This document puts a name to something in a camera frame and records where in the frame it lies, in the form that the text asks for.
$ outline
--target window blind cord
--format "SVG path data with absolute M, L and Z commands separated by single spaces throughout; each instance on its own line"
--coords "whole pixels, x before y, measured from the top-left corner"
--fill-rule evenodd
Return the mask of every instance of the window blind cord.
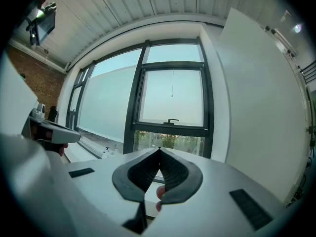
M 173 78 L 174 78 L 174 70 L 173 70 L 173 73 L 172 73 L 172 92 L 171 92 L 171 97 L 173 97 Z

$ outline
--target window frame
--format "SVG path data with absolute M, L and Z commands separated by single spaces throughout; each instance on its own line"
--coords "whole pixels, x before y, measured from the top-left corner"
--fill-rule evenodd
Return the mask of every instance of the window frame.
M 170 62 L 154 62 L 147 63 L 149 51 L 151 46 L 157 45 L 168 45 L 168 44 L 194 44 L 197 45 L 200 62 L 193 61 L 170 61 Z M 108 55 L 101 57 L 98 60 L 94 60 L 91 64 L 80 69 L 80 72 L 77 75 L 70 100 L 68 105 L 67 117 L 66 117 L 66 126 L 75 131 L 79 131 L 77 127 L 78 116 L 81 107 L 81 100 L 83 92 L 86 86 L 87 81 L 91 78 L 91 75 L 94 71 L 95 66 L 107 59 L 110 59 L 114 56 L 134 51 L 136 49 L 141 49 L 141 53 L 136 65 L 136 71 L 133 78 L 132 88 L 130 92 L 130 97 L 128 101 L 127 113 L 126 113 L 126 122 L 125 122 L 125 131 L 124 131 L 124 148 L 123 154 L 128 154 L 133 152 L 134 148 L 134 133 L 135 130 L 142 130 L 147 132 L 155 133 L 165 133 L 173 135 L 182 135 L 182 136 L 194 136 L 194 137 L 204 137 L 204 149 L 203 157 L 210 158 L 213 144 L 213 131 L 214 131 L 214 101 L 213 101 L 213 92 L 212 92 L 212 81 L 210 76 L 210 71 L 208 68 L 208 63 L 205 58 L 205 52 L 199 37 L 196 39 L 161 39 L 149 41 L 146 40 L 143 43 L 132 45 L 118 51 L 112 52 Z M 165 125 L 165 124 L 156 124 L 156 123 L 147 123 L 137 121 L 138 111 L 140 108 L 140 98 L 143 86 L 144 75 L 146 71 L 154 70 L 199 70 L 201 71 L 201 82 L 203 90 L 203 126 L 183 126 L 183 125 Z M 76 111 L 70 111 L 70 104 L 74 94 L 74 90 L 81 86 L 81 91 L 79 93 Z M 87 151 L 96 156 L 97 158 L 102 158 L 98 152 L 91 149 L 85 143 L 79 141 L 79 144 L 83 146 Z

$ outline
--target black rubber pad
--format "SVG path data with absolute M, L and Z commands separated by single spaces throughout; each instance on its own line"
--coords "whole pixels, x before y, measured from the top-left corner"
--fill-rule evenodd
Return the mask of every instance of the black rubber pad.
M 78 176 L 83 176 L 89 173 L 94 172 L 94 170 L 92 168 L 84 168 L 84 169 L 80 169 L 80 170 L 75 170 L 75 171 L 71 171 L 69 172 L 71 178 L 74 177 L 78 177 Z
M 238 207 L 246 216 L 254 230 L 258 230 L 270 223 L 273 218 L 244 190 L 229 192 Z

